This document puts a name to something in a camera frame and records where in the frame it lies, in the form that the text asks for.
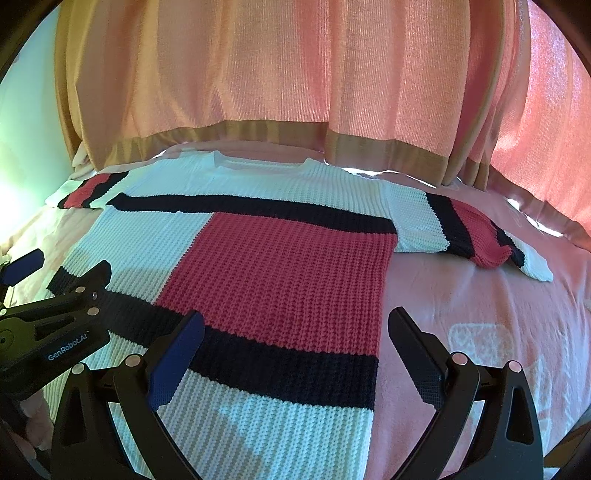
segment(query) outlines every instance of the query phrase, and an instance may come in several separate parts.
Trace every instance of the screw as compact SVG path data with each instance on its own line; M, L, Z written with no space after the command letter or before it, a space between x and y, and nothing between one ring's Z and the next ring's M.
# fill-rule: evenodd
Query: screw
M125 359L125 365L128 367L137 367L141 361L142 358L134 353Z
M74 375L80 375L84 371L84 364L76 364L72 367L72 373Z
M461 352L454 353L452 355L452 360L458 365L466 365L468 363L468 357Z
M519 372L521 372L522 366L519 362L516 362L515 360L511 360L509 362L509 369L514 371L516 374L518 374Z

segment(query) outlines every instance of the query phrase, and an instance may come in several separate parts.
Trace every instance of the neckline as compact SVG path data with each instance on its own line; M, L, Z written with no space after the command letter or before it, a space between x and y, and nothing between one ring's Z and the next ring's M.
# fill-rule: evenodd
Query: neckline
M250 158L228 157L219 150L214 150L207 154L207 163L210 167L228 172L254 173L264 170L266 173L286 173L307 171L315 168L319 162L310 157L302 163L251 160Z

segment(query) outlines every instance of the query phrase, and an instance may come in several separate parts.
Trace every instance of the knit sweater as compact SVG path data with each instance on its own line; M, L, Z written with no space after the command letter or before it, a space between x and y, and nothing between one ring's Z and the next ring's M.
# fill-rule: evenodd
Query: knit sweater
M510 260L551 280L542 257L469 205L311 159L184 153L98 174L59 206L104 209L48 286L59 294L111 263L100 305L111 342L91 368L145 352L189 310L204 315L204 341L158 413L205 480L363 478L392 252ZM46 388L52 411L65 377Z

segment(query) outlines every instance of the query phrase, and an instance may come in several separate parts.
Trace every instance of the peach curtain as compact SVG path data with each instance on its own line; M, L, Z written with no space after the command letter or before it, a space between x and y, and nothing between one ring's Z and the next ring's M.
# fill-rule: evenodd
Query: peach curtain
M552 20L529 9L525 105L501 127L489 187L591 251L591 77Z
M66 0L64 132L96 168L264 140L440 184L471 151L488 162L515 1Z
M491 187L591 247L591 80L531 0L65 0L56 85L95 168L257 140Z

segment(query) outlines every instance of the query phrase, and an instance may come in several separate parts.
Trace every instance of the bed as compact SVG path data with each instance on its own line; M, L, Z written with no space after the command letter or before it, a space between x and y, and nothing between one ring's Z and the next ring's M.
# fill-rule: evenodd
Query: bed
M216 147L224 148L224 145L181 145L150 163L178 156L180 150ZM275 161L298 160L306 153L293 150L278 145L237 142L226 145L225 152L232 157ZM127 169L129 167L117 166L102 173ZM590 382L582 381L591 378L588 327L591 292L586 282L590 254L565 238L540 231L499 194L480 192L460 181L434 189L400 174L385 173L381 177L434 191L480 209L500 227L529 243L548 261L554 281L542 283L510 265L484 270L447 254L394 253L388 266L383 318L387 318L391 309L403 305L422 330L435 333L450 351L464 351L475 362L485 365L502 365L509 359L522 362L538 412L544 452L549 452L591 403ZM99 217L100 209L58 207L62 198L81 182L64 184L29 224L2 245L3 252L13 258L33 248L41 248L46 253L44 268L12 293L13 304L50 295L45 287L68 251ZM474 291L487 294L475 296L471 293ZM121 360L111 358L114 363ZM59 394L59 388L49 388L46 392L54 416ZM420 402L384 326L375 402L367 479L392 476L433 415L432 407ZM459 467L479 414L476 406L446 473Z

